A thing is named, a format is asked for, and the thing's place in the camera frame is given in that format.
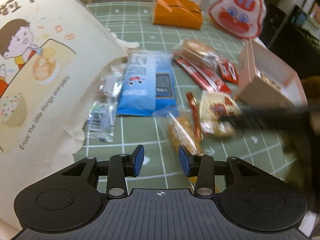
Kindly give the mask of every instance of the orange tissue package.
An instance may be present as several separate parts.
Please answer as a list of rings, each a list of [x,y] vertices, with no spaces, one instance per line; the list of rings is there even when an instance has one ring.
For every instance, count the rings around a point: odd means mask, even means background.
[[[199,5],[189,0],[155,0],[153,24],[201,29],[202,14]]]

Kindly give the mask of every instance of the open cardboard box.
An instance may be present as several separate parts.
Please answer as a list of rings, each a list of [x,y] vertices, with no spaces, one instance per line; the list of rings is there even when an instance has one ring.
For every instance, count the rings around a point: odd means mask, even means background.
[[[278,91],[259,77],[259,72],[281,87]],[[251,106],[307,105],[298,74],[283,60],[254,40],[240,54],[238,96]]]

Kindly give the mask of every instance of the brown stick snack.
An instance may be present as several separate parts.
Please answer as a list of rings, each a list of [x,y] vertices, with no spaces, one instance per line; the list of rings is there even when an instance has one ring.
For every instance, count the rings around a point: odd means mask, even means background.
[[[186,93],[186,97],[188,99],[188,103],[189,103],[190,109],[192,111],[192,117],[193,117],[193,120],[195,122],[195,135],[196,135],[196,138],[199,141],[202,141],[203,140],[203,134],[202,134],[202,130],[201,130],[201,127],[200,127],[199,115],[198,115],[198,107],[197,107],[196,99],[195,99],[193,93],[191,93],[191,92]]]

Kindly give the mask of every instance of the bowl of noodles illustration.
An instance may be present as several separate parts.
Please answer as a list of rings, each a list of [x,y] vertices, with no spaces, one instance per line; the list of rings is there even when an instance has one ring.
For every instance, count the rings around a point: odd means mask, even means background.
[[[0,122],[10,127],[20,126],[27,117],[27,104],[21,93],[1,100]]]
[[[33,77],[40,84],[49,84],[53,81],[59,71],[57,60],[52,59],[54,51],[44,50],[42,56],[38,56],[32,65]]]

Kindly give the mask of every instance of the red stick package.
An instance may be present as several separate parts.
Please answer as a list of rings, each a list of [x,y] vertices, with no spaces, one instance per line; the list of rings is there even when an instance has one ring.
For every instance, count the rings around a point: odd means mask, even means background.
[[[235,65],[226,59],[220,59],[218,69],[223,79],[238,84],[239,78]]]
[[[191,64],[175,54],[173,59],[202,89],[232,94],[230,88],[212,69]]]

